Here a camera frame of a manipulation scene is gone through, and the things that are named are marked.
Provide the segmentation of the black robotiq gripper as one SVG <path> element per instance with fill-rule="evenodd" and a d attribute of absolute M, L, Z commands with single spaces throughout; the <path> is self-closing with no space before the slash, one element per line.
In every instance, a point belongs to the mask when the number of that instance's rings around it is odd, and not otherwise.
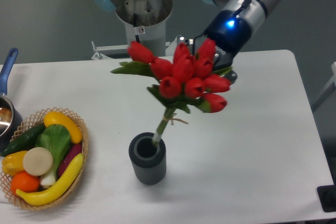
<path fill-rule="evenodd" d="M 194 39 L 178 35 L 176 45 L 185 44 L 192 53 L 207 39 L 215 41 L 214 70 L 230 67 L 234 57 L 265 21 L 267 11 L 260 0 L 229 0 L 205 30 Z M 234 84 L 238 78 L 234 70 L 220 77 Z"/>

